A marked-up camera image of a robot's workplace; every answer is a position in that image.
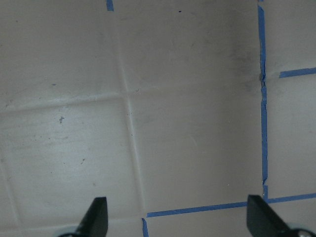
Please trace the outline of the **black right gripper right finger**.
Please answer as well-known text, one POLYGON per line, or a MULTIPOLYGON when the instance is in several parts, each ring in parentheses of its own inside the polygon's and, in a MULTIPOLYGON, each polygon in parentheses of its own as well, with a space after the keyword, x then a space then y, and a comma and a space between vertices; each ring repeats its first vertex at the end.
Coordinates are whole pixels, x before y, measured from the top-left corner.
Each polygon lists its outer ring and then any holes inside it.
POLYGON ((290 228, 258 195, 247 198, 246 225, 253 237, 306 236, 306 230, 290 228))

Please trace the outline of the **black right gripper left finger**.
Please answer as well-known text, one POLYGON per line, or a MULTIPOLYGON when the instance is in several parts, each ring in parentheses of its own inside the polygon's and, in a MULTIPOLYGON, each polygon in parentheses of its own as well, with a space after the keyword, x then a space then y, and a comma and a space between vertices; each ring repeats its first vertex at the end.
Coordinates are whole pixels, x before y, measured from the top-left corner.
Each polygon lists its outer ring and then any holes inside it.
POLYGON ((75 237, 105 237, 108 232, 106 197, 96 197, 75 230, 75 237))

